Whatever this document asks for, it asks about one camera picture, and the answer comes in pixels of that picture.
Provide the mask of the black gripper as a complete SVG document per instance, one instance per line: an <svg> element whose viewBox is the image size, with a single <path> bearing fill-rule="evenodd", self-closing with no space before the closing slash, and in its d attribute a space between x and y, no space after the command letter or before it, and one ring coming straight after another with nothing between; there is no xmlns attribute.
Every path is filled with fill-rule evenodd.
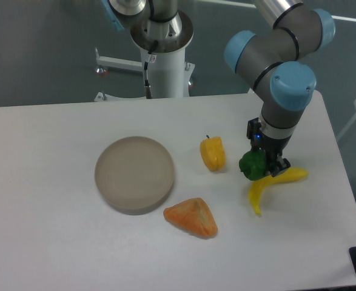
<svg viewBox="0 0 356 291"><path fill-rule="evenodd" d="M267 123L264 118L251 119L247 123L247 138L252 149L261 149L271 155L268 171L272 177L281 175L291 167L290 162L282 155L292 134L292 127L279 129Z"/></svg>

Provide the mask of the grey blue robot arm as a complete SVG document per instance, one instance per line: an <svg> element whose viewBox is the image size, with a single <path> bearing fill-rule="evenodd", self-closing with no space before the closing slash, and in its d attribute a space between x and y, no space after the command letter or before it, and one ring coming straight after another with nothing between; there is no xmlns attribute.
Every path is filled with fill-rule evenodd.
<svg viewBox="0 0 356 291"><path fill-rule="evenodd" d="M316 86L314 72L300 58L322 49L335 35L325 10L308 9L301 1L255 1L272 31L257 36L249 30L234 35L224 59L262 100L259 117L247 124L251 148L239 161L245 177L256 181L277 176L291 165L283 157ZM188 91L184 77L185 49L193 38L190 18L176 1L103 1L109 21L129 28L141 52L146 98L181 98Z"/></svg>

